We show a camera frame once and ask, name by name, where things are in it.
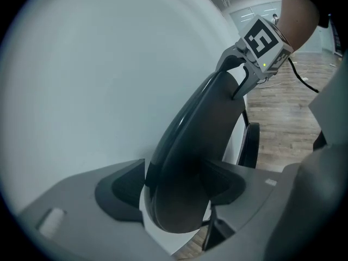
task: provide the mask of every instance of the white marker mount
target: white marker mount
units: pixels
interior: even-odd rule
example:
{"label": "white marker mount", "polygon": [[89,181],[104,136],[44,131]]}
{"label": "white marker mount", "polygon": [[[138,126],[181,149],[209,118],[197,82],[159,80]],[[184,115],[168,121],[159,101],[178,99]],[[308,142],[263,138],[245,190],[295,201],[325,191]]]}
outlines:
{"label": "white marker mount", "polygon": [[233,95],[235,99],[276,74],[294,51],[279,29],[259,15],[239,35],[239,41],[223,52],[216,67],[216,71],[228,71],[244,63],[246,77]]}

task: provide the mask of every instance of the ceiling light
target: ceiling light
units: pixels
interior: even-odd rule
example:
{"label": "ceiling light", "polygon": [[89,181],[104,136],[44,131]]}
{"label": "ceiling light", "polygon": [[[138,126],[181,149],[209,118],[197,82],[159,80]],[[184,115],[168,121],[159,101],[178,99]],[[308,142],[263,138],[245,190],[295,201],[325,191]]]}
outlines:
{"label": "ceiling light", "polygon": [[251,14],[247,14],[247,15],[242,15],[241,17],[248,16],[248,15],[253,15],[253,13],[251,13]]}

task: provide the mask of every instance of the gray base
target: gray base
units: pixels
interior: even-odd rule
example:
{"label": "gray base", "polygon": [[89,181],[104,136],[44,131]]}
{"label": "gray base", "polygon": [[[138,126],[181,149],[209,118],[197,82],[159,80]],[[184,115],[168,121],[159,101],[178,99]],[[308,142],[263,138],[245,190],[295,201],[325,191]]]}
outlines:
{"label": "gray base", "polygon": [[[95,187],[102,178],[122,169],[127,172],[127,167],[136,162],[115,164],[67,178],[27,207],[20,220],[29,225],[30,231],[38,233],[36,227],[50,209],[64,210],[66,214],[55,235],[44,238],[46,247],[53,242],[55,247],[84,259],[173,260],[146,233],[141,223],[116,221],[95,200]],[[236,260],[262,260],[267,241],[288,200],[298,166],[290,165],[281,174],[218,164],[242,176],[246,189],[231,204],[213,206],[217,219],[235,234],[200,259],[227,260],[233,253]]]}

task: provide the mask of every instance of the white cable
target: white cable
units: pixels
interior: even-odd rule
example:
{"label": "white cable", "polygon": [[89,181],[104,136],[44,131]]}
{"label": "white cable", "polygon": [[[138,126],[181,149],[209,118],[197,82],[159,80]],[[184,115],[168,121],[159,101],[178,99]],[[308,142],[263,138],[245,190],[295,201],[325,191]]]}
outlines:
{"label": "white cable", "polygon": [[259,88],[269,88],[269,87],[278,86],[278,85],[285,84],[285,83],[295,83],[295,82],[296,82],[296,81],[280,82],[280,83],[278,83],[278,84],[274,84],[274,85],[271,85],[271,86],[263,86],[263,87],[259,87]]}
{"label": "white cable", "polygon": [[293,62],[293,63],[296,64],[296,66],[331,66],[331,65],[333,65],[333,64],[297,64],[295,62]]}
{"label": "white cable", "polygon": [[[309,70],[309,68],[305,72],[300,73],[299,76],[305,74],[306,72],[308,72],[308,70]],[[259,87],[259,88],[269,88],[269,87],[278,86],[278,85],[281,85],[281,84],[295,83],[295,82],[297,82],[297,81],[295,80],[295,81],[290,81],[290,82],[280,82],[278,84],[274,84],[274,85],[271,85],[271,86],[263,86],[263,87]]]}

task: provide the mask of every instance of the wooden floor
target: wooden floor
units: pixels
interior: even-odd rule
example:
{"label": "wooden floor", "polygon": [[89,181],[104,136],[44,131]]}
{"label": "wooden floor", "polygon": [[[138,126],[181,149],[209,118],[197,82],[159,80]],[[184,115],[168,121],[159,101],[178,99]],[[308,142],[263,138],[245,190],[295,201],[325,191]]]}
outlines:
{"label": "wooden floor", "polygon": [[[291,56],[298,74],[307,77],[307,83],[319,91],[327,84],[339,66],[339,58],[329,52],[295,53]],[[247,113],[251,122],[260,124],[258,169],[282,171],[291,163],[301,161],[313,150],[313,142],[320,128],[308,108],[316,93],[295,77],[288,62],[276,76],[256,87],[247,97]],[[203,227],[173,256],[177,260],[195,258],[202,253],[207,235]]]}

